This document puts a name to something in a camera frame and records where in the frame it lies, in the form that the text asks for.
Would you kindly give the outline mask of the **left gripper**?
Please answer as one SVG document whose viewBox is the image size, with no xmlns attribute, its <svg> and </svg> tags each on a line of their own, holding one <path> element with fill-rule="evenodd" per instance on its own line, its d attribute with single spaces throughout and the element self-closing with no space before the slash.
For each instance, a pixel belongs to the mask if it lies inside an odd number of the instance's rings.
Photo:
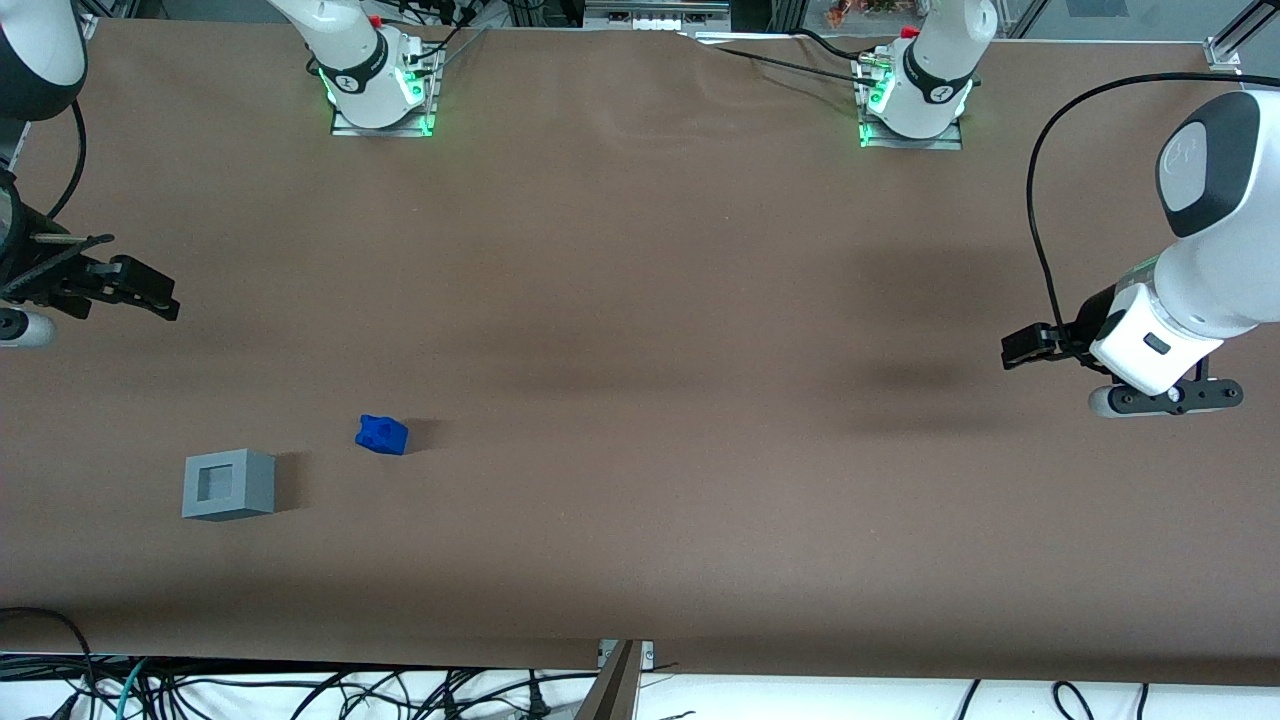
<svg viewBox="0 0 1280 720">
<path fill-rule="evenodd" d="M 1083 302 L 1075 322 L 1024 327 L 1001 340 L 1004 370 L 1089 354 L 1120 382 L 1162 395 L 1222 342 L 1224 306 L 1202 288 L 1161 295 L 1156 283 L 1112 284 Z"/>
</svg>

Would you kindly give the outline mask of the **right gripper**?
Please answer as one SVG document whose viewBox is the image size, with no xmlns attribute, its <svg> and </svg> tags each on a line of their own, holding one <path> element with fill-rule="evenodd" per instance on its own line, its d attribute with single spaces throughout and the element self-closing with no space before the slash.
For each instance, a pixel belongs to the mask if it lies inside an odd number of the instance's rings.
<svg viewBox="0 0 1280 720">
<path fill-rule="evenodd" d="M 102 264 L 86 255 L 115 240 L 114 234 L 72 236 L 35 233 L 3 259 L 3 301 L 58 310 L 77 320 L 90 316 L 95 304 L 123 304 L 175 322 L 180 302 L 169 275 L 132 256 L 114 256 L 108 278 Z"/>
</svg>

